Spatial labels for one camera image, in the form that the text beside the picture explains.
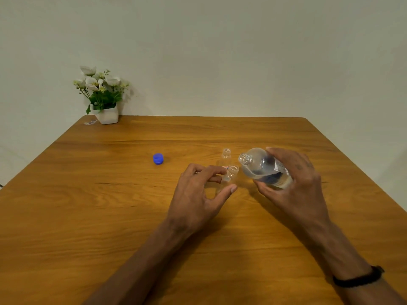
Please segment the person's right hand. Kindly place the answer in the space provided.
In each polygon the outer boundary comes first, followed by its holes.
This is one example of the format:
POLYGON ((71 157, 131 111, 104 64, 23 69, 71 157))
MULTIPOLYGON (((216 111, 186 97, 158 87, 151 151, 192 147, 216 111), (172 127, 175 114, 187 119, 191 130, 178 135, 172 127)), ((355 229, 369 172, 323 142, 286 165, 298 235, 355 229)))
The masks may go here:
POLYGON ((267 147, 266 150, 288 169, 293 179, 287 188, 279 190, 281 202, 274 205, 299 225, 311 239, 317 240, 332 226, 320 174, 303 153, 272 147, 267 147))

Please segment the person's left hand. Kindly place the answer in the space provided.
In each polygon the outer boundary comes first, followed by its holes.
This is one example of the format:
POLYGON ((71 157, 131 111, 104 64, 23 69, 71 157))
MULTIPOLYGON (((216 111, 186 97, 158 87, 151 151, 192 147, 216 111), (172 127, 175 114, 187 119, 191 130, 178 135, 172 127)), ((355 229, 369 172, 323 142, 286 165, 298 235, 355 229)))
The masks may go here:
POLYGON ((201 179, 195 172, 204 166, 189 164, 181 174, 171 200, 166 225, 184 239, 203 228, 214 217, 209 211, 209 200, 205 192, 206 183, 221 183, 217 178, 201 179))

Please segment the small clear plastic bottle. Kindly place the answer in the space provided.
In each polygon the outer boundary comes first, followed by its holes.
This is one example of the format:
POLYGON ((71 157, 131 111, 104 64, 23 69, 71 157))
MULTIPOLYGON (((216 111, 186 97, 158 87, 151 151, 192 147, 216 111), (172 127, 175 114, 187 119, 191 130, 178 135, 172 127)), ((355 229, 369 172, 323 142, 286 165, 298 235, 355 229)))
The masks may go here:
POLYGON ((231 165, 231 149, 225 148, 222 150, 221 158, 219 160, 219 166, 222 166, 225 169, 228 169, 231 165))
POLYGON ((222 176, 222 180, 221 180, 221 183, 220 183, 219 188, 217 190, 217 194, 220 193, 220 191, 224 187, 235 183, 235 180, 237 179, 238 172, 239 172, 239 167, 236 166, 236 165, 230 165, 227 168, 226 174, 224 174, 222 176))

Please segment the clear plastic water bottle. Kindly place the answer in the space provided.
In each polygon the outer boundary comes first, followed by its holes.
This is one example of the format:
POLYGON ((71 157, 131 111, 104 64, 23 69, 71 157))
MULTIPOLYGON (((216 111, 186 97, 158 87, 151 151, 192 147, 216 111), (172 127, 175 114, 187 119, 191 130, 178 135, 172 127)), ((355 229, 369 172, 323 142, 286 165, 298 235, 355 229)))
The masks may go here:
POLYGON ((280 189, 287 188, 293 181, 288 169, 262 148, 252 148, 238 158, 243 172, 251 179, 280 189))

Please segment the person's right forearm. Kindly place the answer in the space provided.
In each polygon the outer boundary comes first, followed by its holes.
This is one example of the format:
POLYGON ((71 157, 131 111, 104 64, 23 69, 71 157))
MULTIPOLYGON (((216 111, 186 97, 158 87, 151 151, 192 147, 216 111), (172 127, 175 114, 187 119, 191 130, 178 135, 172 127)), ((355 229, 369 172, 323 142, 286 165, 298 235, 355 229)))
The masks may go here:
MULTIPOLYGON (((311 240, 327 262, 332 276, 347 280, 371 272, 371 265, 335 224, 332 223, 323 236, 311 240)), ((366 286, 340 289, 351 305, 407 305, 407 301, 386 282, 383 275, 379 281, 366 286)))

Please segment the person's left forearm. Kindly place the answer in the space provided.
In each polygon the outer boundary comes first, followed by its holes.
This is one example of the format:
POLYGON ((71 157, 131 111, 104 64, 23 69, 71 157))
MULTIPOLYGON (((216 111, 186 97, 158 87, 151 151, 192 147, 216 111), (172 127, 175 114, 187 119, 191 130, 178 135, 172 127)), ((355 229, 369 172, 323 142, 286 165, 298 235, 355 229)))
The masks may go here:
POLYGON ((197 227, 192 221, 164 220, 83 305, 141 305, 173 254, 197 227))

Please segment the black wristband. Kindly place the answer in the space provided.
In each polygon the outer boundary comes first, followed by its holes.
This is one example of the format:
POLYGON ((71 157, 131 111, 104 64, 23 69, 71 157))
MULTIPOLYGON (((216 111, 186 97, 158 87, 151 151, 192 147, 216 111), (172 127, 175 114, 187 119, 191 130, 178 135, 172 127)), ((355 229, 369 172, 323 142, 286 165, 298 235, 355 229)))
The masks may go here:
POLYGON ((381 266, 371 266, 371 272, 369 274, 347 280, 340 280, 337 277, 332 276, 332 280, 333 283, 340 288, 356 288, 379 281, 384 272, 385 270, 381 266))

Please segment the white flowers in white pot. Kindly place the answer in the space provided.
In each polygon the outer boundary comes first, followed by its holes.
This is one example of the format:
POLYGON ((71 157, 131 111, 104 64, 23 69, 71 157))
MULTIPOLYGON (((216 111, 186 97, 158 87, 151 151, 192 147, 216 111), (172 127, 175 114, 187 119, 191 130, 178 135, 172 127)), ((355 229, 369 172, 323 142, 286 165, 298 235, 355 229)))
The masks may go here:
POLYGON ((108 69, 97 71, 97 67, 88 66, 80 66, 79 69, 82 76, 74 80, 73 84, 89 101, 86 114, 95 115, 102 125, 118 123, 118 105, 124 100, 130 83, 114 76, 108 69))

